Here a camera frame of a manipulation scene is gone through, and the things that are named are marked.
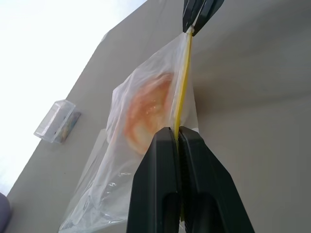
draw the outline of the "clear plastic container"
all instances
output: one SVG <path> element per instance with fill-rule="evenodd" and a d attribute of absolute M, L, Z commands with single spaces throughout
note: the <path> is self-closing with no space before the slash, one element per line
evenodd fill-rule
<path fill-rule="evenodd" d="M 75 104 L 68 100 L 56 101 L 34 135 L 51 143 L 63 143 L 80 115 Z"/>

